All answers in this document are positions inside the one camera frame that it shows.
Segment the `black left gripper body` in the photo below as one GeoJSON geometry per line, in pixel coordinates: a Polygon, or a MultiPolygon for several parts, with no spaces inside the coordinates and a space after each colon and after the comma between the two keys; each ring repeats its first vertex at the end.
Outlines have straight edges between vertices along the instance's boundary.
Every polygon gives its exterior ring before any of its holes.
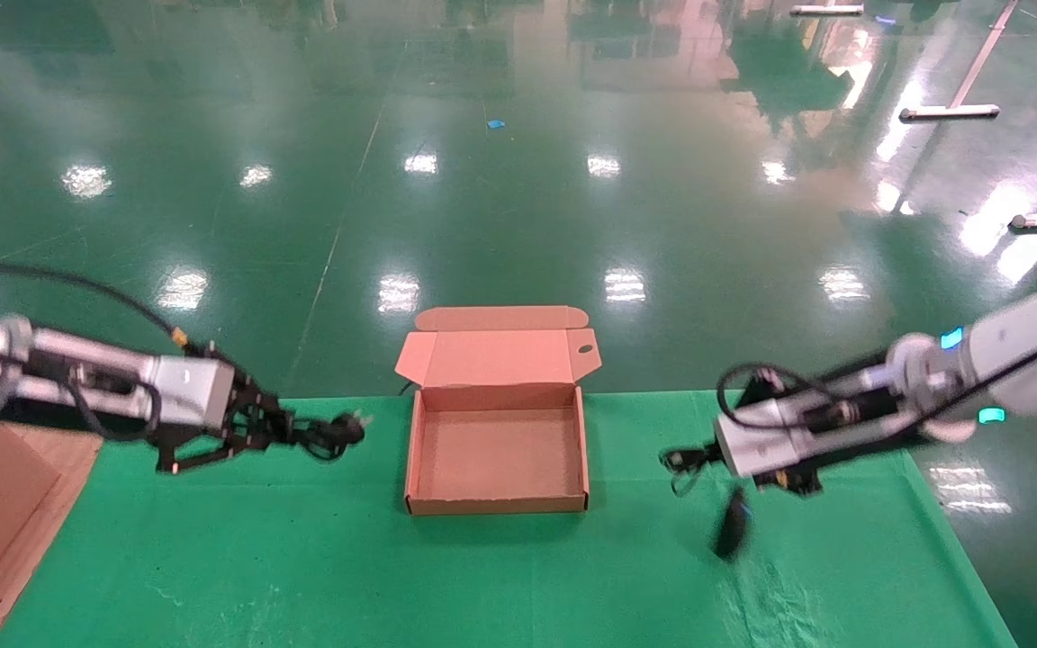
{"type": "Polygon", "coordinates": [[[273,395],[235,395],[233,399],[233,447],[268,448],[275,434],[273,395]]]}

